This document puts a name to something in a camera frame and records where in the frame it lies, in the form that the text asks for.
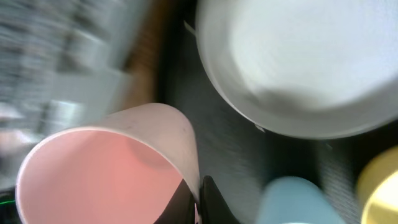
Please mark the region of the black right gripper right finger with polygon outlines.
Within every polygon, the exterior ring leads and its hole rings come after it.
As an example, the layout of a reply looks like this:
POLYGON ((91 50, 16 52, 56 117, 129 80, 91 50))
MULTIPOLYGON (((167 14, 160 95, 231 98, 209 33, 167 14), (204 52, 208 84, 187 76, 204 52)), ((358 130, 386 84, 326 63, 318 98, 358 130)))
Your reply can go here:
POLYGON ((200 215, 202 224, 239 224, 209 175, 204 176, 200 188, 200 215))

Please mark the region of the blue cup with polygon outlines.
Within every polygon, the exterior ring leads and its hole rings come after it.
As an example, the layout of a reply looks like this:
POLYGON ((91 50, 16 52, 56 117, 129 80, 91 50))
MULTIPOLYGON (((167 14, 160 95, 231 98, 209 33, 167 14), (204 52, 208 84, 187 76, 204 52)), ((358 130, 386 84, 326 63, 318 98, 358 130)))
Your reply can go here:
POLYGON ((266 187, 258 224, 344 224, 323 192, 301 177, 282 177, 266 187))

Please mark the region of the yellow bowl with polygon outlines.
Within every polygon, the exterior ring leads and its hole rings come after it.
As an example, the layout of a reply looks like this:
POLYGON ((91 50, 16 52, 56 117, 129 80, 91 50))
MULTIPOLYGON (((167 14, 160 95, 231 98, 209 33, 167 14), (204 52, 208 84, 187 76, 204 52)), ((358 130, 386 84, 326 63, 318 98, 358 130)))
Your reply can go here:
POLYGON ((361 171, 356 195, 361 224, 397 224, 397 147, 373 158, 361 171))

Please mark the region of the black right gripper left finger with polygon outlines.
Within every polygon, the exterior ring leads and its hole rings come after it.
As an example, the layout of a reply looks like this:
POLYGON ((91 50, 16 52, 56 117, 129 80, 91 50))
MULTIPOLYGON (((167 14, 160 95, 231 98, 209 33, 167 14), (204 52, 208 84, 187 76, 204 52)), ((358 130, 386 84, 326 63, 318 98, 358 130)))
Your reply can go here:
POLYGON ((184 180, 154 224, 195 224, 195 199, 184 180))

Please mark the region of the pink cup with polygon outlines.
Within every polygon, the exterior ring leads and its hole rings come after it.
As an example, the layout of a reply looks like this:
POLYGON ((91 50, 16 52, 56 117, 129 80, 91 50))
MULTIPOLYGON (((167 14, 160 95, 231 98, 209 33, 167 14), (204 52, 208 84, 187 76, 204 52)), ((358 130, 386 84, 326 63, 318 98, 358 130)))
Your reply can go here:
POLYGON ((21 164, 22 223, 154 223, 184 180, 199 202, 197 145, 186 116, 150 103, 39 142, 21 164))

